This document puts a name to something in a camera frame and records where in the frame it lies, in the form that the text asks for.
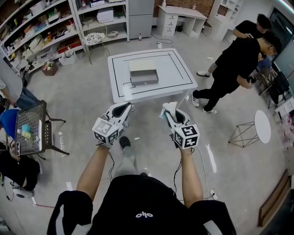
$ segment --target white sneaker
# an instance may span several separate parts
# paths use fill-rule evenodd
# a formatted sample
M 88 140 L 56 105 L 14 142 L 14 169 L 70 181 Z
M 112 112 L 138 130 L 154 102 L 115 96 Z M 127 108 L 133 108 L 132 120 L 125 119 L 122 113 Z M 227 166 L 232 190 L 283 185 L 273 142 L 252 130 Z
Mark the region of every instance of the white sneaker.
M 204 113 L 210 113 L 211 115 L 216 115 L 217 114 L 217 111 L 215 110 L 215 109 L 212 109 L 212 110 L 210 110 L 210 111 L 205 111 L 204 110 L 204 108 L 202 109 L 202 111 L 204 112 Z
M 43 174 L 43 168 L 42 168 L 40 159 L 36 159 L 36 162 L 39 164 L 39 167 L 40 167 L 40 173 L 39 174 Z
M 193 104 L 196 108 L 198 108 L 198 107 L 200 106 L 200 104 L 199 104 L 199 99 L 196 99 L 196 98 L 193 96 L 193 92 L 194 92 L 194 91 L 191 92 L 192 104 Z
M 208 72 L 208 71 L 198 71 L 197 72 L 197 75 L 198 76 L 201 76 L 201 77 L 210 77 L 211 76 L 211 73 Z

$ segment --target brick wall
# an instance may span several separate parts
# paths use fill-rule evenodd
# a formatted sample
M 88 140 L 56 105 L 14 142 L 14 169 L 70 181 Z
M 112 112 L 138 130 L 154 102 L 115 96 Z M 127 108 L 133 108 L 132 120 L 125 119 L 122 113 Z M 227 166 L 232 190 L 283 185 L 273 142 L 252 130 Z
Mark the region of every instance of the brick wall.
M 163 0 L 155 0 L 153 16 L 158 16 L 158 6 L 161 5 Z M 168 6 L 179 6 L 185 8 L 193 8 L 196 4 L 196 10 L 200 13 L 208 16 L 210 14 L 211 8 L 214 4 L 214 0 L 166 0 L 166 5 Z

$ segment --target person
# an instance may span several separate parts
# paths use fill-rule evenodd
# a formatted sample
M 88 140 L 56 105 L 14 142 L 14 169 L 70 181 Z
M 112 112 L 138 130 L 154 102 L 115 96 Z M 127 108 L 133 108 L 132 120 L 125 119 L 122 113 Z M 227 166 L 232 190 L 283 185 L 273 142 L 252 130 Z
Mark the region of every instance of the person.
M 0 173 L 27 191 L 32 191 L 38 181 L 38 174 L 43 173 L 41 162 L 28 156 L 18 157 L 7 145 L 0 142 Z
M 216 60 L 218 67 L 212 73 L 214 82 L 210 89 L 195 90 L 191 93 L 192 104 L 199 107 L 199 99 L 209 102 L 202 109 L 204 113 L 216 115 L 214 106 L 220 98 L 232 93 L 239 86 L 251 89 L 251 80 L 247 78 L 258 64 L 258 56 L 262 52 L 267 56 L 275 56 L 281 51 L 281 42 L 272 32 L 265 33 L 263 38 L 236 40 Z
M 24 109 L 39 100 L 25 87 L 22 80 L 9 68 L 4 60 L 0 60 L 0 91 L 12 106 Z
M 0 130 L 4 128 L 6 134 L 14 140 L 18 111 L 18 109 L 8 109 L 0 114 Z
M 257 17 L 257 23 L 253 23 L 250 20 L 245 20 L 235 27 L 233 34 L 237 37 L 237 41 L 240 39 L 251 38 L 251 36 L 254 39 L 259 39 L 262 38 L 266 32 L 271 30 L 271 27 L 272 24 L 270 19 L 263 14 L 259 14 Z M 197 75 L 202 77 L 210 77 L 217 66 L 217 62 L 215 62 L 209 67 L 208 71 L 198 71 Z
M 203 224 L 212 220 L 223 234 L 236 234 L 225 203 L 204 201 L 191 149 L 181 150 L 182 204 L 174 191 L 159 180 L 138 174 L 130 140 L 121 137 L 123 159 L 91 223 L 95 198 L 109 149 L 98 146 L 82 173 L 76 191 L 63 192 L 49 221 L 48 235 L 133 234 L 148 231 L 193 230 L 207 234 Z

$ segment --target white logo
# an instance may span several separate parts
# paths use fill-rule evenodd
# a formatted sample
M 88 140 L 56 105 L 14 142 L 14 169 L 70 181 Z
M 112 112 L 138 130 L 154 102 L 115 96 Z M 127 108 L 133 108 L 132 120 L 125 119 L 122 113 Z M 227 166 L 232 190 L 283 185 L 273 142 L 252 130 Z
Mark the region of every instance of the white logo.
M 150 214 L 150 213 L 145 213 L 145 212 L 142 211 L 142 213 L 139 213 L 139 214 L 136 215 L 136 218 L 140 218 L 140 217 L 142 217 L 142 216 L 145 216 L 145 218 L 147 218 L 147 217 L 153 217 L 152 214 Z

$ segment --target drawer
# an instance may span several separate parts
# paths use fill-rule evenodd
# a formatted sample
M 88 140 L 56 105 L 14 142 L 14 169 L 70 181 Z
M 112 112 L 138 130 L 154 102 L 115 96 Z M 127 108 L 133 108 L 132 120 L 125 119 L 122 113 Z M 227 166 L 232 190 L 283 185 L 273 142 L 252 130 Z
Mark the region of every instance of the drawer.
M 175 28 L 164 28 L 162 36 L 173 37 L 175 34 Z
M 164 20 L 165 28 L 175 28 L 178 21 L 178 16 L 166 15 Z

